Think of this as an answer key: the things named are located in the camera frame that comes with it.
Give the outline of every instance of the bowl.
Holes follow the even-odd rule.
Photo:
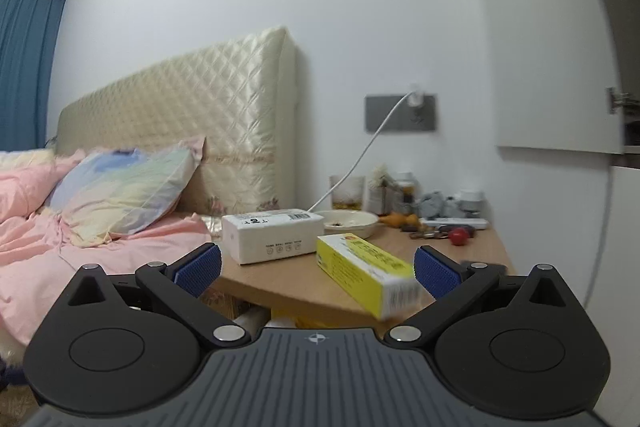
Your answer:
[[[371,235],[378,224],[378,216],[362,210],[322,210],[316,212],[324,218],[324,232],[353,233],[361,239]]]

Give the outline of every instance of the gray ribbed panel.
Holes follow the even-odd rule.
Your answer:
[[[121,419],[51,407],[28,427],[597,427],[584,413],[547,422],[491,416],[447,391],[416,351],[383,346],[372,330],[265,329],[250,346],[218,351],[180,395]]]

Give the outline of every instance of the headboard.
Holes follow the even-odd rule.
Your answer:
[[[169,58],[66,106],[56,153],[157,150],[205,135],[178,209],[250,212],[294,204],[296,84],[285,28]]]

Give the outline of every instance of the power switch plate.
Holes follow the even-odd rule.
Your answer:
[[[364,98],[364,121],[367,132],[378,130],[389,111],[403,97],[402,94],[370,94]],[[410,107],[405,100],[389,118],[382,132],[429,132],[436,130],[436,97],[424,96],[420,107]]]

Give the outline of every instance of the yellow medicine box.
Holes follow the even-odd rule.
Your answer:
[[[321,235],[318,266],[379,320],[416,305],[414,267],[352,233]]]

